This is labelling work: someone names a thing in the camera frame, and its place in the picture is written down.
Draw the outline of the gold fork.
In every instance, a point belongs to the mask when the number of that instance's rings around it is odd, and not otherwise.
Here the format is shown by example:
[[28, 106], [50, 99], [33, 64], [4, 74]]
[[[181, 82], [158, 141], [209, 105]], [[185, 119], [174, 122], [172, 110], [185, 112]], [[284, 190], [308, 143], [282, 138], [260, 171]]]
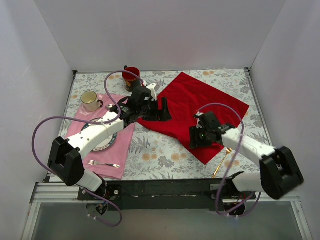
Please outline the gold fork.
[[219, 165], [217, 166], [217, 168], [215, 169], [215, 171], [213, 172], [213, 174], [212, 174], [212, 176], [211, 176], [213, 179], [217, 176], [217, 174], [218, 174], [218, 172], [219, 172], [219, 170], [220, 170], [220, 168], [221, 168], [221, 166], [222, 166], [225, 158], [226, 158], [232, 151], [233, 151], [233, 150], [232, 150], [231, 148], [227, 148], [227, 149], [226, 149], [225, 154], [224, 154], [222, 160], [220, 161]]

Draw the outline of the red cloth napkin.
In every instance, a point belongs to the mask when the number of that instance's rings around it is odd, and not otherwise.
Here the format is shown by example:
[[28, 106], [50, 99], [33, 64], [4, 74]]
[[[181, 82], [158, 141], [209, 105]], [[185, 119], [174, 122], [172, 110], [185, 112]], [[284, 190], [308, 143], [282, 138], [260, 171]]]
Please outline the red cloth napkin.
[[224, 93], [206, 83], [203, 83], [181, 72], [161, 93], [160, 98], [167, 98], [168, 110], [172, 120], [146, 121], [139, 119], [138, 123], [154, 132], [177, 139], [201, 163], [207, 164], [223, 147], [214, 143], [209, 147], [190, 148], [189, 128], [196, 125], [194, 115], [197, 111], [210, 103], [224, 104], [232, 109], [220, 105], [211, 105], [203, 112], [212, 111], [222, 124], [232, 124], [237, 127], [249, 109], [249, 105], [231, 95]]

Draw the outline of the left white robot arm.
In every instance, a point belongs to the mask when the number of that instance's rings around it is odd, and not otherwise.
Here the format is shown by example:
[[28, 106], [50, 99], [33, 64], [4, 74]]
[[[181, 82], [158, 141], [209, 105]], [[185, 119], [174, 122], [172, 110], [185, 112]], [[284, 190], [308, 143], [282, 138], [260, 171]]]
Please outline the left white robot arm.
[[48, 167], [68, 187], [78, 185], [89, 190], [95, 200], [106, 196], [105, 181], [85, 169], [83, 159], [104, 140], [116, 134], [139, 118], [150, 122], [172, 119], [167, 98], [157, 98], [156, 85], [136, 87], [131, 96], [110, 106], [109, 111], [96, 122], [66, 139], [57, 137], [51, 147]]

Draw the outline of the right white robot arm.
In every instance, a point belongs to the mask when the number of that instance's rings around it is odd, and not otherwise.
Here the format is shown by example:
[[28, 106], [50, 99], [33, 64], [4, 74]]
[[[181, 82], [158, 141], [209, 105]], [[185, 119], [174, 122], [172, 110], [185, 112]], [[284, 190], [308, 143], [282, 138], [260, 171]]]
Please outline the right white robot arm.
[[244, 136], [235, 126], [221, 124], [212, 111], [197, 113], [195, 118], [197, 125], [189, 128], [190, 148], [220, 144], [236, 150], [259, 167], [259, 172], [238, 172], [225, 179], [222, 191], [230, 198], [237, 199], [244, 192], [263, 192], [279, 200], [304, 183], [289, 148], [275, 148]]

